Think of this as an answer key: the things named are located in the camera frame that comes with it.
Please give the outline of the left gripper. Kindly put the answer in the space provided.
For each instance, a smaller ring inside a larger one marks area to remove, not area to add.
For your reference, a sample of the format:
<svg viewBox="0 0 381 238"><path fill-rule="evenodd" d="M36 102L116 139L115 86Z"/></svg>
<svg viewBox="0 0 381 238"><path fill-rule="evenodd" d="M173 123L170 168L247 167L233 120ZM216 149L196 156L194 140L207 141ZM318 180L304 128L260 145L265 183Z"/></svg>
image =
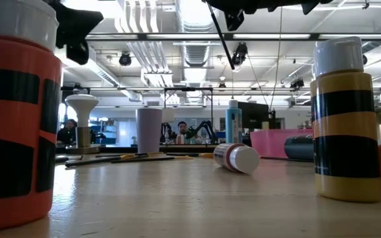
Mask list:
<svg viewBox="0 0 381 238"><path fill-rule="evenodd" d="M59 22L56 46L59 49L66 46L67 58L85 65L89 58L85 35L104 20L103 14L99 11L70 9L61 3L55 3L55 10Z"/></svg>

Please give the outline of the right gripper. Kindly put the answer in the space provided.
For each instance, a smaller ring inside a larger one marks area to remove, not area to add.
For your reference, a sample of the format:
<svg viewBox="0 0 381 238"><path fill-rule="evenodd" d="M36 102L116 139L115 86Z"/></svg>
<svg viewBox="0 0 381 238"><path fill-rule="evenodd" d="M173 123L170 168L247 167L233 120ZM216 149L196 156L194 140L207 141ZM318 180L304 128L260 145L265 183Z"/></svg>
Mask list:
<svg viewBox="0 0 381 238"><path fill-rule="evenodd" d="M262 0L204 0L216 9L223 9L229 31L237 30L245 19L245 15L253 15L258 9L266 8Z"/></svg>

